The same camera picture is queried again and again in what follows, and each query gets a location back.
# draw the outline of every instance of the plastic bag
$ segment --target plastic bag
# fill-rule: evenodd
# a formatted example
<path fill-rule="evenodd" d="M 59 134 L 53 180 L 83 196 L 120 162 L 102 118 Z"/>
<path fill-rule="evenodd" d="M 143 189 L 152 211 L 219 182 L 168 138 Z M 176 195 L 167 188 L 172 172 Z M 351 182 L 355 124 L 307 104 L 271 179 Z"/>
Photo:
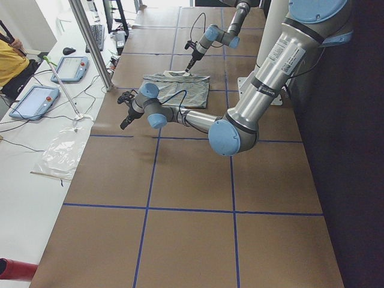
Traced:
<path fill-rule="evenodd" d="M 89 129 L 82 127 L 67 127 L 61 130 L 31 173 L 72 180 L 89 133 Z"/>

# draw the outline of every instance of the cloth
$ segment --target cloth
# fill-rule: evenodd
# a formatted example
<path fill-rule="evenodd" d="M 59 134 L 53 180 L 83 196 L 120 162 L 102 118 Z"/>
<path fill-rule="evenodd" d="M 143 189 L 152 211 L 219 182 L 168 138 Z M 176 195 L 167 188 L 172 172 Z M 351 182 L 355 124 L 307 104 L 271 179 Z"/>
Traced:
<path fill-rule="evenodd" d="M 153 83 L 159 88 L 158 99 L 161 103 L 170 99 L 181 90 L 186 90 L 187 95 L 182 106 L 187 108 L 205 108 L 209 92 L 209 76 L 197 76 L 184 71 L 165 71 L 153 75 L 144 75 L 143 83 Z M 184 97 L 180 93 L 164 105 L 179 106 Z"/>
<path fill-rule="evenodd" d="M 0 40 L 0 86 L 19 75 L 28 64 L 27 57 L 21 57 L 8 43 Z"/>
<path fill-rule="evenodd" d="M 31 76 L 35 74 L 38 65 L 39 64 L 35 60 L 29 60 L 28 66 L 19 75 L 5 84 L 1 89 L 1 92 L 8 98 L 15 100 L 24 88 L 24 85 L 27 84 Z"/>

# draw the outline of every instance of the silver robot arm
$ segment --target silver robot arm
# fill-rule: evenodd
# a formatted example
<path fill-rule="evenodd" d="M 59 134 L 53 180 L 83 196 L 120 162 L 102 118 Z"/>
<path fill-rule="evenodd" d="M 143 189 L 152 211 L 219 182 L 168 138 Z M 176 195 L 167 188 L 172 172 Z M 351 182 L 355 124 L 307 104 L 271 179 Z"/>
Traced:
<path fill-rule="evenodd" d="M 136 96 L 125 101 L 130 107 L 126 122 L 130 123 L 129 117 L 135 119 L 145 113 L 153 128 L 178 122 L 207 131 L 212 149 L 220 155 L 231 156 L 251 149 L 258 140 L 259 119 L 296 71 L 306 52 L 321 45 L 342 44 L 351 37 L 352 0 L 323 0 L 323 4 L 315 0 L 290 0 L 289 3 L 279 39 L 237 105 L 229 108 L 225 115 L 162 106 L 157 98 L 157 86 L 146 83 Z"/>
<path fill-rule="evenodd" d="M 255 0 L 220 0 L 220 2 L 227 4 L 229 6 L 236 7 L 235 15 L 229 25 L 227 31 L 221 30 L 217 25 L 210 25 L 205 31 L 199 42 L 193 42 L 188 40 L 184 49 L 192 48 L 192 59 L 189 62 L 187 68 L 185 69 L 188 72 L 196 61 L 201 60 L 208 49 L 212 46 L 214 41 L 217 41 L 223 45 L 226 45 L 231 48 L 237 48 L 239 44 L 239 33 L 241 26 L 251 10 L 251 7 L 256 7 L 257 4 Z"/>

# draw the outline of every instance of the tablet screen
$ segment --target tablet screen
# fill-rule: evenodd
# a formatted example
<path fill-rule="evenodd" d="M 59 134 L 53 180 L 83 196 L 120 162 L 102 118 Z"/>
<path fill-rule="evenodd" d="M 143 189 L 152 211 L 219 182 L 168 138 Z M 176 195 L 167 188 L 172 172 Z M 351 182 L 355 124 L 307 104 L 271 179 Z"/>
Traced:
<path fill-rule="evenodd" d="M 14 114 L 18 112 L 23 115 L 25 118 L 29 116 L 35 116 L 41 105 L 43 105 L 47 96 L 52 92 L 52 89 L 36 87 L 34 88 L 28 96 L 20 103 L 17 107 Z"/>
<path fill-rule="evenodd" d="M 81 58 L 64 58 L 58 71 L 60 79 L 73 79 L 79 69 Z"/>

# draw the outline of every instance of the keyboard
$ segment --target keyboard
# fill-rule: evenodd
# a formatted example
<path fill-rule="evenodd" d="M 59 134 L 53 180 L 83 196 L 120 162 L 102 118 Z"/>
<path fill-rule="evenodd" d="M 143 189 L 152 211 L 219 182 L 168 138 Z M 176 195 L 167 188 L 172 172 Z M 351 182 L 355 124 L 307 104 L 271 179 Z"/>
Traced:
<path fill-rule="evenodd" d="M 103 51 L 104 48 L 104 25 L 96 24 L 91 25 L 91 31 L 95 38 L 96 44 L 100 51 Z M 88 46 L 85 47 L 85 52 L 89 53 Z"/>

